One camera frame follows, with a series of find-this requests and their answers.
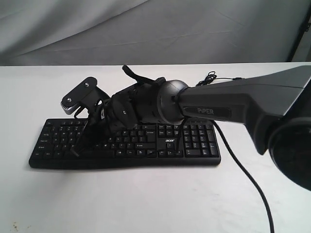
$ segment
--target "fabric backdrop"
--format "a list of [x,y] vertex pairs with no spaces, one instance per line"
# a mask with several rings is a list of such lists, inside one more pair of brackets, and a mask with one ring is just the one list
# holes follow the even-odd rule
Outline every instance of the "fabric backdrop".
[[283,62],[310,0],[0,0],[0,65]]

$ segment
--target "black keyboard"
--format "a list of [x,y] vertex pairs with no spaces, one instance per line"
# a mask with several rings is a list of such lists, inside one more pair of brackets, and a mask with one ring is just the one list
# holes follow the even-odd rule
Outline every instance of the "black keyboard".
[[210,121],[179,125],[140,124],[84,151],[70,152],[85,119],[48,119],[29,159],[33,168],[104,169],[140,166],[209,166],[221,161]]

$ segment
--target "white table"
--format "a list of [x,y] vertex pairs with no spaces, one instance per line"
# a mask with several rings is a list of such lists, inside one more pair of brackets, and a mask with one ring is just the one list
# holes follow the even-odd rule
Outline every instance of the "white table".
[[[131,68],[143,76],[195,85],[212,70],[219,77],[254,77],[302,64],[308,63]],[[121,66],[0,67],[1,233],[269,232],[259,194],[218,135],[222,162],[212,168],[29,168],[43,123],[47,118],[68,117],[59,102],[88,76],[96,77],[98,86],[110,95],[134,83]],[[281,174],[268,153],[258,155],[243,125],[219,124],[266,194],[276,232],[311,232],[311,192]]]

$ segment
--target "piper logo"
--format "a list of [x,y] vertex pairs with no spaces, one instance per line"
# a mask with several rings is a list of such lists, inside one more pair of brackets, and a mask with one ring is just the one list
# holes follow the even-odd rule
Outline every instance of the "piper logo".
[[208,108],[198,108],[198,113],[207,114],[207,115],[214,115],[214,110],[208,109]]

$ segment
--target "keyboard cable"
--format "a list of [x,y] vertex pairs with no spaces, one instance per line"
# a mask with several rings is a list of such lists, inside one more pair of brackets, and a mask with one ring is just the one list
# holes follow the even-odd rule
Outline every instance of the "keyboard cable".
[[[203,85],[206,85],[206,84],[210,84],[215,79],[240,80],[242,78],[240,78],[240,77],[233,78],[233,79],[232,78],[217,78],[216,72],[215,71],[211,71],[210,73],[208,73],[208,75],[206,76],[205,80],[200,81],[196,86],[203,86]],[[244,172],[244,174],[248,177],[248,179],[252,182],[252,184],[255,186],[255,188],[259,192],[259,194],[261,196],[261,199],[263,201],[264,207],[266,208],[266,211],[267,211],[268,220],[269,220],[269,226],[270,226],[270,233],[275,233],[274,225],[273,225],[273,218],[272,218],[271,210],[270,210],[270,207],[269,207],[269,203],[268,203],[267,198],[266,198],[265,194],[263,193],[261,187],[258,185],[258,183],[255,181],[255,179],[252,177],[252,175],[246,170],[246,168],[241,164],[241,162],[235,156],[235,154],[233,153],[231,147],[229,146],[228,141],[225,138],[225,135],[224,135],[223,131],[220,129],[219,125],[214,120],[210,120],[210,121],[212,122],[212,124],[217,129],[220,137],[222,138],[222,140],[223,140],[223,142],[225,144],[225,147],[227,148],[227,150],[228,150],[229,154],[231,155],[232,159],[234,160],[234,162],[239,166],[239,168]]]

